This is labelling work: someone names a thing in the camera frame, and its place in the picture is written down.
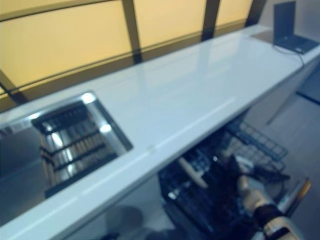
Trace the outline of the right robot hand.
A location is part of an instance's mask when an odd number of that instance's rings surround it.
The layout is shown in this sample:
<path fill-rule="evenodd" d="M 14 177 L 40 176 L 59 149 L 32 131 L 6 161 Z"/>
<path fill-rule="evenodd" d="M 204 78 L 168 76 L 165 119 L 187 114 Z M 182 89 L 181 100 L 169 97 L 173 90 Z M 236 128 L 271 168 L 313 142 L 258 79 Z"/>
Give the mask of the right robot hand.
<path fill-rule="evenodd" d="M 236 183 L 240 175 L 240 167 L 235 156 L 215 154 L 212 161 L 211 171 L 223 198 L 231 202 L 236 201 L 238 197 Z"/>

